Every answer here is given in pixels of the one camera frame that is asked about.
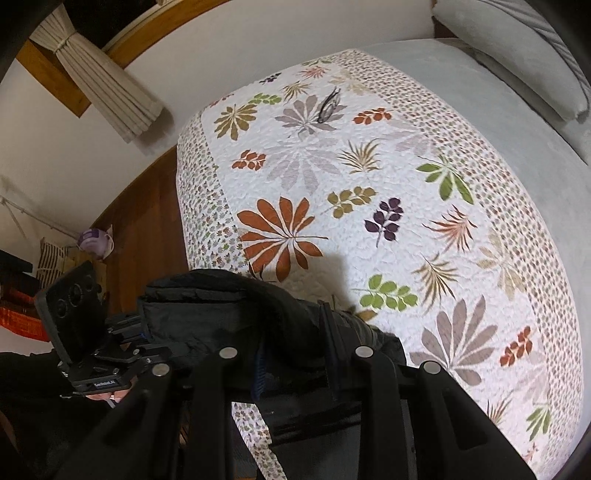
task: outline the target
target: curtain tie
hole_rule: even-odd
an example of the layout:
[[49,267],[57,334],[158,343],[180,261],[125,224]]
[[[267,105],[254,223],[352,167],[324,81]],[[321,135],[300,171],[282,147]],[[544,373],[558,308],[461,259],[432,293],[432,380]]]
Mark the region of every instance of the curtain tie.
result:
[[59,50],[61,50],[66,45],[66,42],[68,40],[70,40],[70,37],[75,33],[77,33],[76,30],[74,30],[71,34],[69,34],[66,38],[64,38],[61,42],[59,42],[57,44],[56,49],[53,51],[53,53],[57,53]]

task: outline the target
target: purple leaf print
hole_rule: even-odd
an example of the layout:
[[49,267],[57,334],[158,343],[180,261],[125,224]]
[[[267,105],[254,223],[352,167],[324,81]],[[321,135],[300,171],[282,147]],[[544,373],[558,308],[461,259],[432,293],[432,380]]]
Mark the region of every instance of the purple leaf print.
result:
[[387,202],[379,203],[380,210],[376,210],[373,220],[365,221],[365,229],[369,233],[377,233],[376,248],[379,245],[379,240],[384,236],[384,240],[392,242],[396,240],[396,232],[398,232],[398,222],[404,210],[400,206],[400,199],[391,198]]

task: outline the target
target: bedspread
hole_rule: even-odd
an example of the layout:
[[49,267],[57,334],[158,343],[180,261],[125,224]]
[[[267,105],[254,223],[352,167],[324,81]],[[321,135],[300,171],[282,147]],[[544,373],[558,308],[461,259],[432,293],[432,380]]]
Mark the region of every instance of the bedspread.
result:
[[[449,105],[357,50],[208,106],[178,144],[189,265],[329,301],[436,360],[539,478],[566,460],[582,404],[564,268],[529,195]],[[256,407],[234,418],[283,478]]]

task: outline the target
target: camera lens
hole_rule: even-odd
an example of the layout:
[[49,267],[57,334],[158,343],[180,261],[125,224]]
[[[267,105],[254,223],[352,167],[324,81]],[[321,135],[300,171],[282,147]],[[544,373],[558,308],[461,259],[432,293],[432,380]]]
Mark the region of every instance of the camera lens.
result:
[[63,318],[68,313],[68,304],[65,300],[59,299],[56,303],[56,313],[59,318]]
[[82,302],[82,289],[77,284],[72,285],[70,288],[70,303],[77,307]]
[[94,287],[95,287],[95,281],[92,279],[92,277],[90,275],[87,275],[84,278],[83,285],[84,285],[84,289],[86,291],[92,291],[94,289]]

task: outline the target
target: clothesline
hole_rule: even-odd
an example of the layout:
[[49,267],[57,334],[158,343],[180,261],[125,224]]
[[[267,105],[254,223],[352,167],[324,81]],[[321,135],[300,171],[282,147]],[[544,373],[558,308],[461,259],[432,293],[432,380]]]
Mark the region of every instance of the clothesline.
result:
[[4,205],[6,207],[6,209],[8,210],[8,212],[10,213],[10,216],[12,217],[12,221],[16,224],[18,230],[20,231],[21,235],[25,238],[25,240],[27,239],[27,235],[25,233],[25,231],[22,229],[21,224],[19,223],[17,217],[14,215],[14,212],[11,210],[10,207],[16,208],[16,210],[18,210],[21,213],[24,213],[25,215],[31,217],[32,219],[36,220],[39,223],[42,223],[43,225],[48,226],[50,229],[55,230],[57,232],[62,233],[65,236],[69,236],[70,238],[73,238],[74,240],[78,240],[78,235],[68,231],[65,227],[60,226],[54,222],[51,222],[50,220],[45,220],[41,217],[39,217],[38,215],[35,215],[34,213],[30,212],[27,209],[24,209],[23,207],[21,207],[20,205],[17,205],[14,202],[11,202],[10,200],[8,200],[6,197],[3,197],[0,195],[0,205]]

